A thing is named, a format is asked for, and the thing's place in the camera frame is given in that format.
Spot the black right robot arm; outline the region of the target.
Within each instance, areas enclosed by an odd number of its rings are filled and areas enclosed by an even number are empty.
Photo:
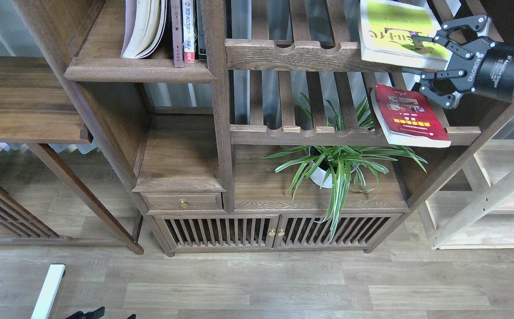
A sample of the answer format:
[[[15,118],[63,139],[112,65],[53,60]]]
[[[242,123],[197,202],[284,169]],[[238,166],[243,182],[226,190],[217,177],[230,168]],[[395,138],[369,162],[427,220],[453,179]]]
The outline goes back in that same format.
[[[464,93],[514,102],[514,44],[487,37],[492,20],[486,15],[443,23],[433,37],[413,36],[452,52],[447,68],[436,72],[403,67],[419,76],[420,92],[445,109],[456,108]]]

